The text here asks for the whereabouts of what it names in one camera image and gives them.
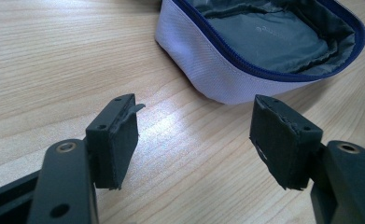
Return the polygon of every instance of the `blue trim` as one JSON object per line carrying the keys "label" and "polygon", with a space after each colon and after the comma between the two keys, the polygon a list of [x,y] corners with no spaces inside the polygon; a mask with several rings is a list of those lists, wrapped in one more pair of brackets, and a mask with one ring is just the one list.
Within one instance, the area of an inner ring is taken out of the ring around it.
{"label": "blue trim", "polygon": [[244,60],[225,42],[225,40],[218,34],[218,32],[215,31],[215,29],[209,24],[205,17],[203,17],[203,15],[186,0],[172,1],[179,8],[181,8],[186,15],[189,16],[189,18],[199,27],[199,29],[203,32],[203,34],[208,38],[208,40],[223,57],[225,57],[231,64],[233,64],[238,69],[259,78],[279,82],[309,82],[320,80],[326,77],[332,77],[344,70],[351,62],[353,62],[357,58],[357,56],[359,56],[359,54],[363,50],[363,47],[365,46],[365,26],[357,17],[355,17],[349,10],[339,5],[335,1],[317,0],[318,3],[329,9],[331,12],[340,17],[354,29],[356,44],[353,48],[353,51],[351,52],[345,63],[343,63],[343,65],[325,75],[309,76],[274,72],[263,69],[261,67],[257,67],[256,65]]}

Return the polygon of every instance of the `fabric pouch exterior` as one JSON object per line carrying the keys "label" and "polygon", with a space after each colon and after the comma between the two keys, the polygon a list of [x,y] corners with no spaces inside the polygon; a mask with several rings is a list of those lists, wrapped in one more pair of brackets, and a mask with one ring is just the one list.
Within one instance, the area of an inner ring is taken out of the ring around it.
{"label": "fabric pouch exterior", "polygon": [[248,62],[186,0],[162,0],[155,38],[198,91],[236,105],[254,100],[256,94],[275,95],[334,76],[357,58],[365,44],[365,28],[349,11],[332,3],[338,13],[347,13],[347,23],[356,30],[358,41],[345,62],[321,75],[270,71]]}

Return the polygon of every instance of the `light wood surface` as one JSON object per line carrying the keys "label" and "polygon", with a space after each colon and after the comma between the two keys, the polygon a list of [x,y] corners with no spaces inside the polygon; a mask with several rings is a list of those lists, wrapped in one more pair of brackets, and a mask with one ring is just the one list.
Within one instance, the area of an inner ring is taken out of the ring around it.
{"label": "light wood surface", "polygon": [[[365,2],[342,0],[365,24]],[[140,139],[102,223],[314,223],[310,189],[283,190],[250,143],[252,103],[197,92],[154,40],[160,0],[0,1],[0,186],[40,169],[134,92]],[[365,147],[365,49],[341,74],[277,96],[329,140]]]}

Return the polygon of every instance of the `white mesh fabric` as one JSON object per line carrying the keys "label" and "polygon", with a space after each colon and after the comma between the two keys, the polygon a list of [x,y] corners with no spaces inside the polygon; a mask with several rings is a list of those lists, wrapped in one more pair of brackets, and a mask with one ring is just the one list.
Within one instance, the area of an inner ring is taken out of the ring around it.
{"label": "white mesh fabric", "polygon": [[272,81],[241,71],[172,0],[162,1],[156,41],[198,91],[223,104],[241,104],[254,100],[255,94],[270,96],[312,83]]}

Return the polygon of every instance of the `table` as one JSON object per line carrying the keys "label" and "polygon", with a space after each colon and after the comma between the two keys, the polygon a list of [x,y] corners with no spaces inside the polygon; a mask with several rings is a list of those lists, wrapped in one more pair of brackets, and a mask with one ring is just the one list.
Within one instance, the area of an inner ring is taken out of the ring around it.
{"label": "table", "polygon": [[[341,0],[365,24],[365,1]],[[160,0],[0,1],[0,187],[40,169],[114,97],[146,104],[102,223],[314,223],[310,188],[283,190],[250,143],[252,103],[197,92],[154,40]],[[276,96],[365,147],[365,49],[341,74]]]}

